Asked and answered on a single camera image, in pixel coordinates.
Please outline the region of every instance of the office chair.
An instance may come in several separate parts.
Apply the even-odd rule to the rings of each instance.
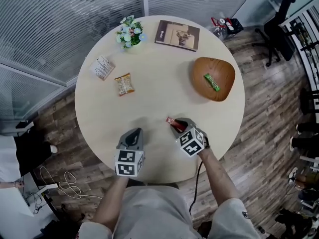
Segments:
[[[285,33],[279,24],[283,23],[286,19],[286,14],[291,3],[294,3],[296,0],[283,0],[279,11],[276,13],[275,17],[269,20],[264,25],[264,31],[268,35],[269,39],[263,34],[263,32],[256,28],[255,31],[260,33],[260,35],[265,40],[265,43],[253,43],[252,46],[263,46],[269,50],[269,62],[266,66],[270,66],[272,63],[273,53],[276,55],[276,61],[280,61],[280,57],[276,51],[279,50],[284,59],[289,61],[295,51],[295,47],[291,42],[289,36],[292,35],[292,32]]]

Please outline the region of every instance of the book cover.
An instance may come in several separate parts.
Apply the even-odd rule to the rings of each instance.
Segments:
[[[199,28],[176,22],[161,20],[155,43],[196,51],[198,49]]]

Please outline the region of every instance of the white cable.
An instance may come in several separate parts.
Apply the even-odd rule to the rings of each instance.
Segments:
[[[42,179],[42,181],[44,182],[44,184],[47,185],[47,184],[46,184],[46,181],[43,179],[42,174],[41,174],[41,169],[42,169],[42,168],[46,170],[46,172],[47,172],[47,173],[49,174],[49,176],[51,177],[52,181],[55,183],[55,181],[54,181],[54,179],[52,178],[52,176],[51,176],[51,174],[49,173],[49,171],[48,171],[44,166],[41,166],[41,167],[40,167],[40,176],[41,176],[41,179]],[[74,182],[68,182],[68,180],[66,179],[66,174],[72,175],[72,177],[74,178]],[[76,178],[75,178],[75,176],[74,176],[73,174],[71,174],[70,172],[68,172],[68,171],[64,172],[64,179],[65,179],[65,181],[60,181],[60,182],[58,182],[58,185],[59,185],[58,189],[59,189],[60,191],[62,191],[65,195],[67,195],[67,196],[69,196],[69,197],[71,197],[71,198],[75,198],[75,199],[80,199],[81,197],[96,197],[96,198],[102,199],[101,197],[98,197],[98,196],[82,195],[82,192],[81,192],[81,190],[80,190],[80,188],[79,188],[78,186],[70,186],[71,184],[75,184],[75,183],[76,183]],[[68,187],[67,187],[67,188],[63,188],[60,183],[66,183],[66,184],[68,185]],[[79,197],[70,196],[70,195],[67,194],[65,191],[63,191],[63,190],[67,190],[67,189],[71,189],[71,190],[72,190],[77,196],[79,196]]]

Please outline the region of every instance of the chip packet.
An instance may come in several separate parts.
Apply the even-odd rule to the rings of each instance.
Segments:
[[[132,86],[132,83],[131,83],[131,74],[130,73],[122,75],[121,77],[115,78],[115,80],[119,86],[119,95],[120,96],[135,91],[133,86]]]

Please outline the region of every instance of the wooden floor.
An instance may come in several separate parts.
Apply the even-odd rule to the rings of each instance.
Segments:
[[[266,67],[267,51],[252,47],[256,41],[261,38],[250,29],[225,42],[242,73],[246,104],[237,138],[221,162],[238,188],[253,224],[279,236],[285,230],[274,220],[279,209],[299,209],[297,194],[286,195],[286,189],[289,193],[295,191],[291,186],[287,188],[288,174],[294,166],[303,166],[298,153],[289,151],[289,139],[296,135],[296,123],[310,119],[299,109],[300,89],[308,84],[297,54],[289,62],[282,60]],[[58,153],[44,163],[54,181],[63,181],[64,172],[69,171],[77,178],[76,185],[83,194],[102,197],[114,173],[86,144],[76,120],[74,93],[40,111],[35,124],[45,131],[51,144],[58,146]],[[43,176],[51,182],[47,174]],[[190,205],[195,178],[178,185]],[[81,213],[90,219],[99,204],[97,198],[73,199],[58,190],[51,190],[49,196],[57,209],[65,204],[74,220]],[[209,220],[216,208],[203,173],[192,209],[194,226]]]

